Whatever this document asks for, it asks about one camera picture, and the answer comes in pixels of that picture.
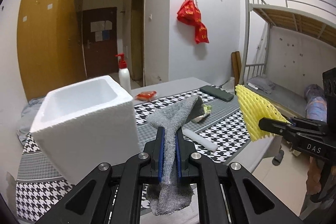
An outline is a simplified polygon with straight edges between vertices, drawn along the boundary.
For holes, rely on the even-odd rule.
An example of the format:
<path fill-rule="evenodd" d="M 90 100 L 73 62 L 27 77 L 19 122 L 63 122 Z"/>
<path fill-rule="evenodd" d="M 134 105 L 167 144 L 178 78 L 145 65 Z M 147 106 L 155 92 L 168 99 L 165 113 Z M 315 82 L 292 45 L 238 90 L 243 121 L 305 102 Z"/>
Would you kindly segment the person's right hand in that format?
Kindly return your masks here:
<path fill-rule="evenodd" d="M 321 191 L 321 169 L 318 167 L 316 159 L 310 157 L 309 170 L 307 172 L 306 191 L 308 195 L 314 195 Z"/>

